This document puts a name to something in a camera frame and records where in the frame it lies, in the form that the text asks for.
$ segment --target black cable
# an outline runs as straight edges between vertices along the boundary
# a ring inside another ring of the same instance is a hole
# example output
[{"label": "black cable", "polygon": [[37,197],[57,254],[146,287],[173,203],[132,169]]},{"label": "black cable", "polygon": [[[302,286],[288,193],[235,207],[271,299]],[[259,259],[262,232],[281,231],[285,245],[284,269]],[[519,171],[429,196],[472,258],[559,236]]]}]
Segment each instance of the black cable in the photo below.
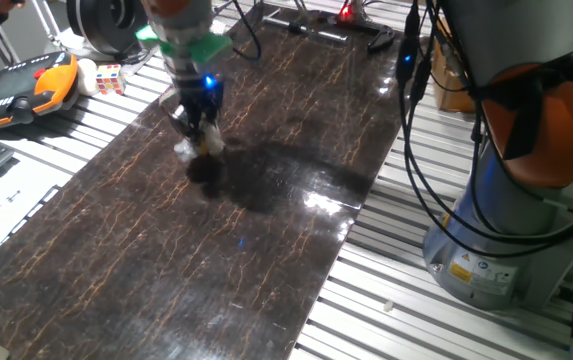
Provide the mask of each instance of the black cable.
[{"label": "black cable", "polygon": [[461,87],[459,89],[449,89],[449,88],[445,87],[444,85],[440,84],[439,81],[437,81],[437,79],[435,78],[435,75],[432,72],[430,73],[430,77],[433,78],[433,82],[435,83],[435,85],[439,86],[444,91],[448,91],[448,92],[464,92],[464,91],[466,91],[466,88],[464,88],[464,87]]},{"label": "black cable", "polygon": [[381,0],[371,0],[371,1],[364,1],[364,3],[362,4],[363,7],[366,7],[368,5],[372,5],[372,4],[388,4],[387,1],[381,1]]},{"label": "black cable", "polygon": [[246,15],[244,15],[244,10],[242,10],[242,7],[239,5],[239,1],[238,0],[232,0],[232,1],[233,1],[233,4],[235,4],[235,7],[237,8],[237,12],[239,12],[239,16],[241,17],[242,22],[244,23],[244,25],[246,26],[246,28],[250,32],[250,36],[253,38],[253,41],[255,42],[255,46],[257,47],[257,56],[250,57],[250,56],[244,54],[242,51],[240,51],[237,48],[233,48],[233,51],[245,60],[258,61],[259,59],[262,58],[262,45],[259,43],[259,39],[257,39],[257,35],[255,34],[255,30],[253,30],[253,27],[250,26],[250,24],[248,23],[248,19],[246,19]]},{"label": "black cable", "polygon": [[539,244],[546,244],[548,242],[556,243],[559,240],[564,241],[568,237],[573,235],[573,224],[570,224],[567,227],[565,227],[564,229],[559,230],[555,233],[548,234],[548,235],[538,235],[538,236],[505,236],[505,235],[502,236],[501,234],[490,234],[490,233],[481,231],[481,230],[477,229],[476,227],[470,225],[469,223],[467,223],[463,219],[461,219],[448,206],[446,206],[446,204],[443,203],[443,201],[433,191],[433,189],[430,187],[430,185],[428,184],[428,182],[426,181],[426,179],[422,175],[421,170],[419,169],[419,166],[418,166],[414,156],[412,155],[412,150],[409,151],[409,154],[410,154],[409,160],[413,164],[413,168],[415,169],[418,177],[420,178],[420,180],[422,181],[422,183],[426,187],[426,190],[435,199],[435,201],[444,209],[445,212],[447,212],[451,217],[453,217],[455,220],[457,220],[459,223],[461,223],[462,226],[464,226],[468,230],[470,230],[470,231],[472,231],[472,232],[474,232],[480,236],[483,236],[483,237],[486,237],[488,239],[492,239],[492,240],[495,240],[498,242],[507,243],[507,244],[539,245]]},{"label": "black cable", "polygon": [[[507,254],[497,254],[497,253],[487,253],[484,251],[480,251],[477,250],[475,248],[472,248],[466,244],[464,244],[463,242],[461,242],[459,239],[457,239],[453,234],[450,233],[450,231],[448,231],[448,229],[446,229],[446,227],[439,221],[439,219],[437,219],[437,217],[435,217],[435,215],[433,214],[432,211],[430,211],[430,208],[428,207],[428,204],[426,204],[426,201],[424,200],[423,195],[421,194],[421,192],[419,191],[419,187],[417,186],[417,183],[415,182],[415,177],[411,171],[411,167],[410,167],[410,159],[411,159],[411,155],[412,155],[412,150],[411,150],[411,146],[410,146],[410,130],[409,128],[412,126],[412,120],[409,120],[409,123],[406,123],[406,110],[405,110],[405,106],[404,106],[404,90],[403,90],[403,86],[400,87],[399,89],[399,106],[400,106],[400,111],[402,114],[402,131],[404,132],[404,140],[406,143],[406,147],[404,150],[405,156],[404,156],[404,161],[406,164],[406,173],[408,174],[408,178],[411,182],[411,187],[413,188],[413,191],[415,192],[415,195],[417,196],[417,199],[419,200],[420,204],[422,205],[422,207],[424,208],[424,210],[426,211],[426,213],[428,214],[428,216],[431,218],[431,220],[433,221],[433,223],[435,223],[435,225],[449,238],[451,239],[455,244],[459,245],[460,247],[462,247],[463,249],[470,251],[471,253],[480,255],[480,256],[485,256],[485,257],[492,257],[492,258],[514,258],[514,257],[520,257],[520,256],[526,256],[526,255],[531,255],[531,254],[535,254],[537,252],[546,250],[548,248],[551,248],[555,245],[557,245],[556,243],[550,243],[550,244],[546,244],[544,246],[541,247],[537,247],[534,249],[530,249],[530,250],[525,250],[525,251],[521,251],[521,252],[515,252],[515,253],[507,253]],[[415,113],[415,107],[411,105],[411,110],[409,113],[409,119],[411,119],[412,116],[414,116]]]},{"label": "black cable", "polygon": [[220,6],[216,6],[213,9],[213,17],[218,16],[219,14],[221,14],[222,11],[224,11],[224,9],[226,9],[230,4],[233,3],[233,0],[228,0],[226,1],[224,4],[220,5]]},{"label": "black cable", "polygon": [[481,221],[481,223],[490,231],[498,232],[497,229],[486,219],[484,216],[484,212],[482,211],[481,207],[479,206],[479,200],[477,199],[477,165],[479,163],[479,146],[482,141],[482,133],[481,133],[481,113],[483,109],[479,102],[475,102],[475,125],[473,126],[473,142],[475,143],[474,150],[473,150],[473,165],[471,166],[471,183],[470,183],[470,193],[471,198],[473,201],[473,208],[475,210],[475,215]]}]

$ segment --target glossy tabletop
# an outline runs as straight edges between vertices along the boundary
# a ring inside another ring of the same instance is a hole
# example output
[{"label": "glossy tabletop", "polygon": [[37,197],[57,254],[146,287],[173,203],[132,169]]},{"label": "glossy tabletop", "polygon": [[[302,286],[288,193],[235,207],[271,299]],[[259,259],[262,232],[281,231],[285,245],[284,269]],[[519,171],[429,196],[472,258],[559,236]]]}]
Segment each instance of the glossy tabletop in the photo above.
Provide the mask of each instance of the glossy tabletop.
[{"label": "glossy tabletop", "polygon": [[13,359],[288,356],[398,130],[396,45],[258,36],[224,62],[216,181],[154,104],[0,247]]}]

